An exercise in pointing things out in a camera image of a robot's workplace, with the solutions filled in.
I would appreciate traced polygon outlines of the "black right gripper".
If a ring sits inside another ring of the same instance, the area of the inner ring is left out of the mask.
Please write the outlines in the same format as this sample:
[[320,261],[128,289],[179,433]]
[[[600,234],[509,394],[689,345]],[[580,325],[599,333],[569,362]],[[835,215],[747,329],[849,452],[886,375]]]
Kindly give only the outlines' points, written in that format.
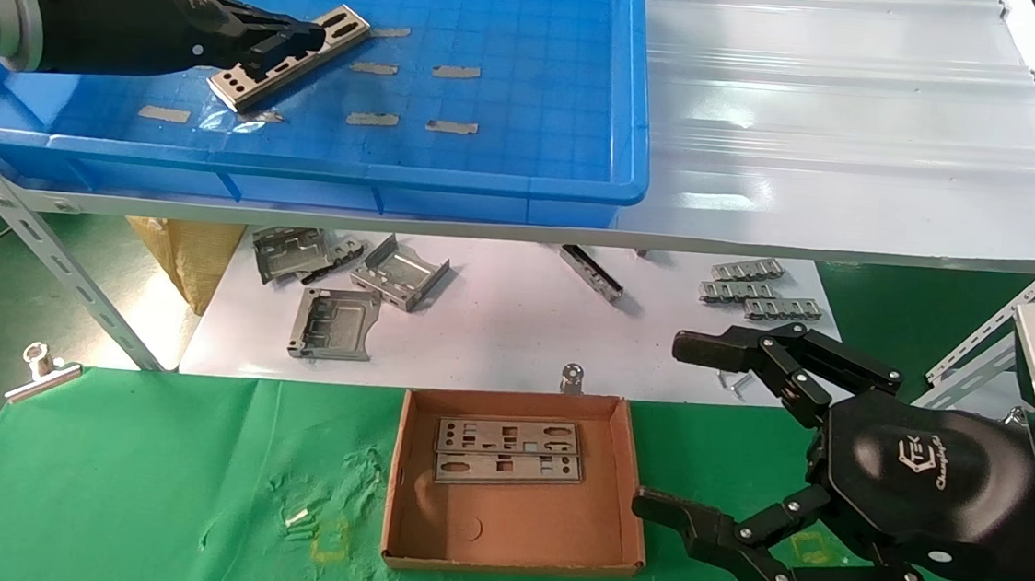
[[[829,493],[806,487],[736,521],[639,487],[632,513],[679,533],[694,561],[737,581],[925,581],[910,564],[951,581],[1035,581],[1026,430],[893,399],[899,371],[805,324],[678,331],[671,352],[679,364],[755,374],[796,422],[822,427],[809,474]],[[820,379],[861,394],[831,407]],[[819,521],[868,565],[791,568],[775,558],[776,544]]]

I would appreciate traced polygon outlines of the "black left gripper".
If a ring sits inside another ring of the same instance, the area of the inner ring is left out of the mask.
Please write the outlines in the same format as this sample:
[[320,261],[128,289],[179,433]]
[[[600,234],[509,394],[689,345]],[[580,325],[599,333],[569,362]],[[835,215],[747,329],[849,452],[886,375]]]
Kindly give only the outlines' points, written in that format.
[[239,0],[36,0],[38,72],[162,76],[201,65],[263,80],[325,42],[316,22]]

